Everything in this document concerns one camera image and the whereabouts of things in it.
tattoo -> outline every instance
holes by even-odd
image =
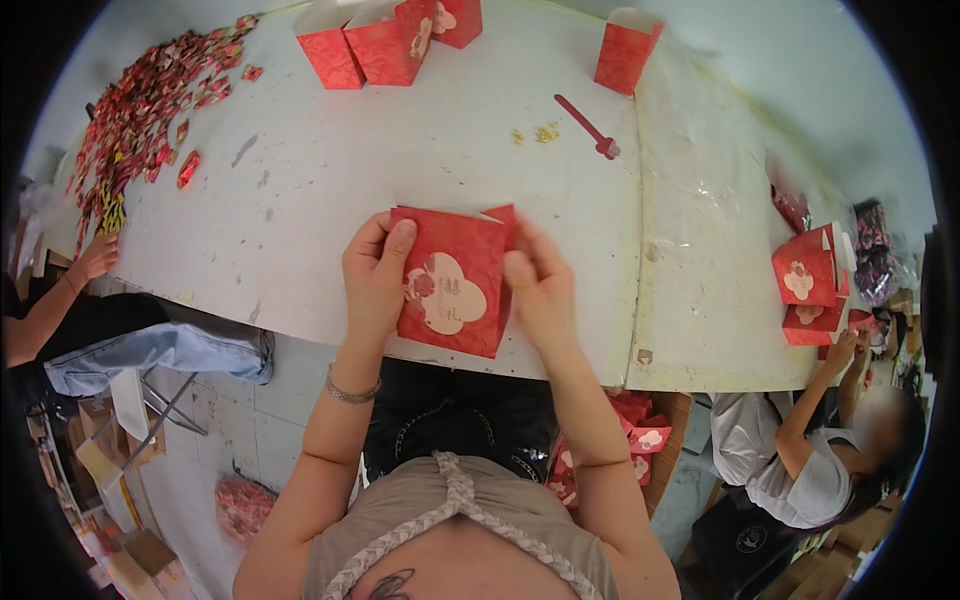
[[[410,596],[400,591],[403,584],[410,581],[417,570],[405,568],[397,571],[393,575],[387,575],[370,592],[370,600],[410,600]]]

bangle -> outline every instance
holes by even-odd
[[[77,286],[73,284],[73,281],[70,280],[70,273],[64,272],[63,278],[66,279],[66,282],[70,284],[70,289],[73,290],[73,297],[76,298],[80,295],[80,292],[77,291]]]
[[[330,381],[330,374],[333,372],[333,363],[330,363],[330,366],[326,368],[326,382],[324,387],[330,395],[337,398],[341,402],[347,404],[366,404],[367,402],[372,402],[376,399],[376,393],[380,390],[380,386],[383,385],[383,381],[379,377],[376,378],[376,385],[373,386],[373,389],[363,394],[348,394],[337,389],[337,386],[333,385],[333,382]]]

gray top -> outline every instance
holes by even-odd
[[[744,486],[750,499],[790,527],[824,525],[843,510],[850,475],[830,448],[841,438],[859,446],[849,429],[821,428],[806,436],[813,454],[794,481],[777,454],[775,437],[793,402],[787,392],[720,394],[713,403],[710,430],[713,462],[727,483]]]
[[[557,496],[487,459],[452,452],[404,463],[360,492],[347,515],[314,538],[303,598],[344,598],[385,554],[457,514],[551,567],[581,598],[619,600],[603,543]]]

fingernail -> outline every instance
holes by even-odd
[[[409,239],[417,234],[417,224],[410,219],[404,219],[396,224],[396,233],[401,239]]]

dark hair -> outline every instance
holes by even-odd
[[[926,418],[920,402],[907,394],[897,394],[903,406],[900,417],[900,446],[873,473],[855,473],[851,478],[850,497],[840,514],[829,523],[804,529],[805,534],[816,534],[849,523],[876,506],[883,499],[883,491],[903,494],[920,455],[924,452]]]

